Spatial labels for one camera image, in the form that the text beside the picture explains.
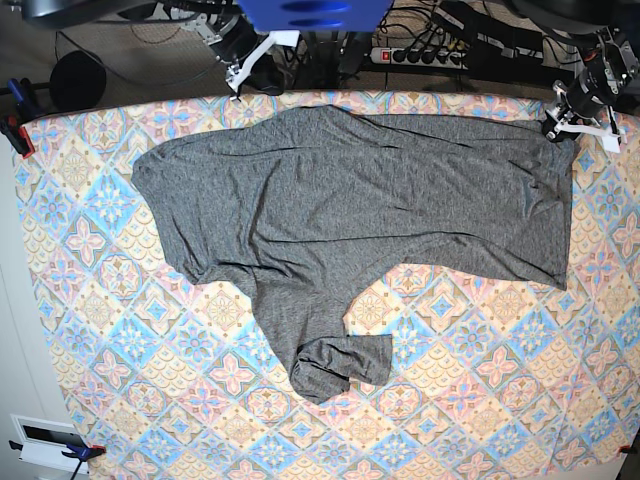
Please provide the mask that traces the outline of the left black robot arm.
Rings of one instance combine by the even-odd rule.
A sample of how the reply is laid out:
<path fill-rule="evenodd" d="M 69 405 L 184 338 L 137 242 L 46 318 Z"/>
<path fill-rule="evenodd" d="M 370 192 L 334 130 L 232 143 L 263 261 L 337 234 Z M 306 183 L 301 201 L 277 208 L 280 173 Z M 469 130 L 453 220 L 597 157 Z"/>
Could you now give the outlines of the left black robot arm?
<path fill-rule="evenodd" d="M 555 100 L 545 110 L 542 133 L 551 142 L 591 135 L 606 151 L 619 153 L 626 132 L 617 124 L 614 105 L 639 74 L 639 59 L 630 41 L 609 27 L 581 37 L 547 27 L 542 31 L 558 44 L 573 46 L 582 64 L 569 85 L 554 82 Z"/>

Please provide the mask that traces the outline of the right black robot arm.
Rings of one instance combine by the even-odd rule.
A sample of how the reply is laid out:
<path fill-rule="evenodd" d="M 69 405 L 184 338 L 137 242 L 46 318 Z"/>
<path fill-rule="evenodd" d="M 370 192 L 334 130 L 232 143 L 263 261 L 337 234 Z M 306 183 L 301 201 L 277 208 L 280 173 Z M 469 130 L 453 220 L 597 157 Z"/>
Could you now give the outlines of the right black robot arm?
<path fill-rule="evenodd" d="M 260 32 L 232 1 L 159 1 L 164 18 L 198 34 L 225 66 L 225 81 L 235 95 L 248 86 L 279 96 L 294 86 L 296 74 L 276 55 L 299 43 L 297 30 Z"/>

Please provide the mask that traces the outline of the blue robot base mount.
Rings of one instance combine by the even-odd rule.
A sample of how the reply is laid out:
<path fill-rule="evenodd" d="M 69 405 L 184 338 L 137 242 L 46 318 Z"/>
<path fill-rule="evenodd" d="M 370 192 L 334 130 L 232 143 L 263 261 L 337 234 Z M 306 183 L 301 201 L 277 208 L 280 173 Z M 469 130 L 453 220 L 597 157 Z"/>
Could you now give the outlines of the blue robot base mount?
<path fill-rule="evenodd" d="M 373 32 L 391 0 L 238 0 L 259 31 Z"/>

